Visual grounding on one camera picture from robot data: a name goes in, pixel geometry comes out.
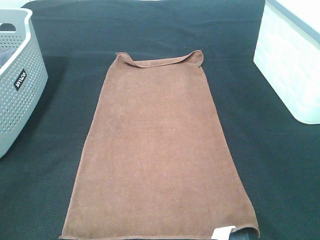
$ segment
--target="brown towel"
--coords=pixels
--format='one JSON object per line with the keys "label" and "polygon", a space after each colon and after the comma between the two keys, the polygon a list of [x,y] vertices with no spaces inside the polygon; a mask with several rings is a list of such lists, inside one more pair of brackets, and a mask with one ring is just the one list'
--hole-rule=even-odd
{"label": "brown towel", "polygon": [[61,239],[211,239],[255,228],[200,50],[110,66]]}

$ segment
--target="white storage bin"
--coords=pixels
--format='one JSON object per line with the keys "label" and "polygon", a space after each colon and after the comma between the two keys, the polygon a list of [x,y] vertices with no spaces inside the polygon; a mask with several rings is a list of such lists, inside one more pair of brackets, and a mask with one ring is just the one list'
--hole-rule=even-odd
{"label": "white storage bin", "polygon": [[320,17],[309,19],[267,0],[253,61],[298,121],[320,124]]}
{"label": "white storage bin", "polygon": [[0,23],[15,27],[0,31],[0,50],[15,49],[0,68],[0,157],[26,124],[48,79],[31,15],[24,8],[0,9]]}

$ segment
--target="gray basket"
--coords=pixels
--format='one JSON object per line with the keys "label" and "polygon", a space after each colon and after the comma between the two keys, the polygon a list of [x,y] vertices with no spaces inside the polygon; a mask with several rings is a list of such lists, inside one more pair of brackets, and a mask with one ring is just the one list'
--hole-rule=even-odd
{"label": "gray basket", "polygon": [[0,50],[15,49],[0,68],[0,157],[23,129],[48,79],[31,15],[24,8],[0,9],[0,23],[15,27],[0,31]]}

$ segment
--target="white label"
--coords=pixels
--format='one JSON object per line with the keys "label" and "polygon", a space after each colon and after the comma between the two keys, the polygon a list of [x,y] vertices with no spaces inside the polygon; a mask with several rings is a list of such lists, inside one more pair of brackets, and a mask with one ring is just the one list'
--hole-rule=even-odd
{"label": "white label", "polygon": [[229,240],[230,232],[232,229],[235,229],[236,226],[224,226],[216,228],[213,231],[211,239],[215,240]]}

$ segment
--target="black tablecloth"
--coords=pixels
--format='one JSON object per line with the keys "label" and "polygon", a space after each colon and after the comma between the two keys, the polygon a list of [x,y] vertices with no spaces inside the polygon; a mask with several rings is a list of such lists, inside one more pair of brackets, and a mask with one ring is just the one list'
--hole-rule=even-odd
{"label": "black tablecloth", "polygon": [[[46,0],[24,7],[33,10],[49,78],[0,159],[1,240],[61,234],[116,52],[150,60],[197,49],[204,53],[203,69],[261,239],[318,239],[320,125],[296,121],[253,63],[263,0]],[[231,238],[257,238],[249,233]]]}

